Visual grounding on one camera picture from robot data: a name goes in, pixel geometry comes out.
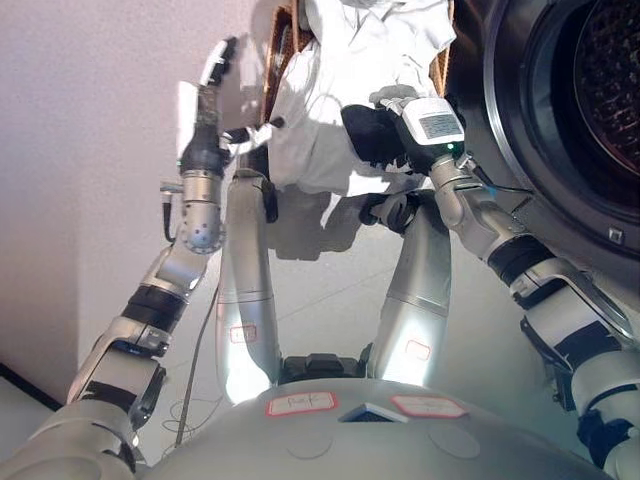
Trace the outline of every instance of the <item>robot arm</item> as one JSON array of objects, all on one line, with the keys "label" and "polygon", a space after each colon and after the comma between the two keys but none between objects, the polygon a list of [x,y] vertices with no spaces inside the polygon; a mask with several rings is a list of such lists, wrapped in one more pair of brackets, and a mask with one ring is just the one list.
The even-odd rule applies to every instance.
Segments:
[{"label": "robot arm", "polygon": [[182,221],[176,240],[156,258],[122,314],[100,336],[56,412],[10,460],[0,479],[132,479],[135,431],[153,413],[165,370],[158,359],[225,231],[220,186],[230,158],[269,140],[272,127],[219,136],[218,87],[235,39],[213,50],[198,88],[193,138],[180,159]]},{"label": "robot arm", "polygon": [[586,275],[498,207],[491,188],[504,187],[461,155],[464,128],[449,103],[405,90],[383,89],[371,100],[390,113],[412,170],[431,178],[444,224],[525,309],[521,328],[553,367],[560,401],[567,409],[575,404],[578,436],[594,463],[614,478],[637,478],[640,353],[628,320]]}]

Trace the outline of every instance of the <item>red-bordered label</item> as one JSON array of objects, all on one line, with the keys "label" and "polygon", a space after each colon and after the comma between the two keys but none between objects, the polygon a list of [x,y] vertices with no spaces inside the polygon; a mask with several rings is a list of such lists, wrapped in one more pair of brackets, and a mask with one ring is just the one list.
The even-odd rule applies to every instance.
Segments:
[{"label": "red-bordered label", "polygon": [[427,418],[458,418],[468,412],[449,398],[431,395],[395,395],[391,401],[405,415]]},{"label": "red-bordered label", "polygon": [[431,348],[415,340],[409,340],[404,349],[404,353],[416,360],[426,362],[431,356]]},{"label": "red-bordered label", "polygon": [[255,325],[242,325],[229,329],[231,343],[254,343],[258,340],[258,328]]},{"label": "red-bordered label", "polygon": [[337,407],[338,398],[333,392],[294,393],[270,400],[265,413],[268,417],[282,417],[333,410]]}]

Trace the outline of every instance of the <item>clothing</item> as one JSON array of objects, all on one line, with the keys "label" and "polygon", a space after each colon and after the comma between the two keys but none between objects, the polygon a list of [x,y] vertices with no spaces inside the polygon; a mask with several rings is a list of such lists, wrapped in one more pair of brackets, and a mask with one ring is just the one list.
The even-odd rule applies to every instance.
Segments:
[{"label": "clothing", "polygon": [[371,107],[369,95],[388,85],[436,95],[429,65],[455,38],[448,2],[302,1],[315,39],[291,58],[280,81],[272,118],[283,117],[286,127],[269,144],[271,180],[278,188],[297,184],[342,196],[416,188],[423,177],[358,158],[340,110]]}]

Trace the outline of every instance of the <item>laundry basket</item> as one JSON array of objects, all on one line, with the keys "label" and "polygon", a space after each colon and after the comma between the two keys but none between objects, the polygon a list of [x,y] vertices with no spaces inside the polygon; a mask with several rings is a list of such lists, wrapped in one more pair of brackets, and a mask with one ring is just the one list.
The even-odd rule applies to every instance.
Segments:
[{"label": "laundry basket", "polygon": [[[278,85],[289,60],[294,53],[301,52],[313,39],[313,33],[302,30],[298,25],[298,1],[303,0],[291,0],[289,4],[276,8],[273,14],[260,112],[262,122],[266,122],[271,116],[271,110],[278,93]],[[454,18],[453,3],[453,0],[449,1],[451,22]],[[440,96],[444,96],[446,92],[449,55],[450,48],[447,47],[438,54],[429,67],[429,76]]]}]

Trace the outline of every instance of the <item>robot finger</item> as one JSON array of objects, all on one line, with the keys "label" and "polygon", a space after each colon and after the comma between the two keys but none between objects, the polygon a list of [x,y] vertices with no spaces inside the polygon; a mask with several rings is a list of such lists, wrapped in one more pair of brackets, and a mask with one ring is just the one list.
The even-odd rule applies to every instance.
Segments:
[{"label": "robot finger", "polygon": [[259,128],[245,127],[227,130],[221,135],[222,148],[226,148],[232,157],[248,153],[266,144],[273,136],[274,129],[282,128],[284,120],[277,117]]},{"label": "robot finger", "polygon": [[235,54],[237,39],[235,37],[229,37],[225,40],[221,40],[213,47],[202,75],[200,76],[200,85],[220,85],[222,83],[222,77],[229,71],[230,60]]}]

